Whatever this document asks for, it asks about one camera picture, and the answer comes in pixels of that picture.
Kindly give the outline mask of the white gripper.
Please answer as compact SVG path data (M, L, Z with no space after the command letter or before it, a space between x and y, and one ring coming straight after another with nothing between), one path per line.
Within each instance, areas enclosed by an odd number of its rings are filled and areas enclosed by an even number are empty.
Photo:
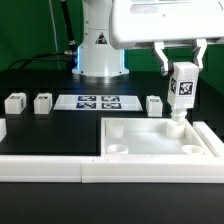
M173 73L173 62L163 52L164 43L178 46L194 40L193 62L202 70L207 41L220 43L224 39L224 0L113 0L109 34L115 49L154 42L152 55L162 76Z

